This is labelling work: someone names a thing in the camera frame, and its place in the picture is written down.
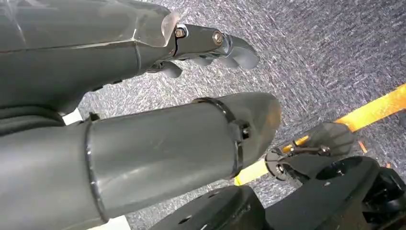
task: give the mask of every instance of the gray carpet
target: gray carpet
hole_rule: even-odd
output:
[[[261,91],[282,104],[274,143],[342,115],[406,83],[405,0],[153,0],[182,13],[183,23],[216,27],[248,40],[261,62],[252,70],[179,63],[183,75],[168,79],[146,74],[88,93],[84,115],[138,113],[190,102],[200,96]],[[406,179],[405,111],[357,133],[381,164],[391,163]],[[217,187],[218,181],[172,200],[127,215],[144,230]],[[269,206],[293,189],[269,176],[251,183]]]

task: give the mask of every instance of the gray plastic cover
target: gray plastic cover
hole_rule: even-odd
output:
[[[0,52],[128,41],[165,47],[179,18],[134,0],[0,0]]]

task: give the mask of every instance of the bolt head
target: bolt head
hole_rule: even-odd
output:
[[[277,165],[276,166],[277,168],[278,168],[278,171],[280,172],[280,173],[283,173],[283,167],[279,164],[279,165]]]
[[[322,152],[328,152],[328,151],[330,151],[330,148],[327,147],[327,146],[321,146],[321,151]]]
[[[177,28],[175,30],[175,37],[181,38],[181,37],[184,37],[184,36],[186,36],[186,32],[182,28]]]
[[[214,44],[216,44],[217,46],[220,46],[224,41],[223,34],[220,31],[215,31],[213,33],[213,41],[214,41]]]

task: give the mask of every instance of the yellow tape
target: yellow tape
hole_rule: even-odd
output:
[[[406,84],[352,111],[335,122],[347,125],[354,132],[403,109],[406,109]],[[297,140],[297,142],[302,139],[303,142],[306,141],[308,139],[306,137]],[[284,147],[283,151],[288,148],[290,150],[291,146]],[[265,161],[260,160],[241,170],[240,174],[234,178],[234,184],[243,185],[267,173],[268,169]]]
[[[362,150],[362,152],[363,152],[364,154],[368,152],[367,148],[365,147],[365,145],[364,145],[364,143],[363,143],[362,141],[359,140],[359,141],[358,141],[358,144],[360,145],[361,150]]]
[[[406,108],[406,84],[338,119],[355,132]]]
[[[258,177],[268,173],[268,168],[265,165],[265,160],[259,160],[249,167],[241,170],[241,172],[234,178],[234,184],[237,186],[246,184]]]

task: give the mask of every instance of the gray cylinder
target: gray cylinder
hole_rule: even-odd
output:
[[[272,141],[280,106],[267,93],[220,99],[237,119],[249,122],[243,167]],[[230,176],[234,140],[214,105],[192,103],[95,122],[90,128],[91,164],[106,216],[113,218]]]
[[[85,93],[141,75],[175,51],[174,34],[166,47],[137,42],[160,38],[170,13],[147,2],[0,1],[0,10],[0,108],[68,114]]]
[[[272,141],[279,103],[267,93],[220,100],[249,123],[246,167]],[[0,138],[0,229],[97,226],[229,177],[235,153],[225,116],[208,103],[7,135]]]

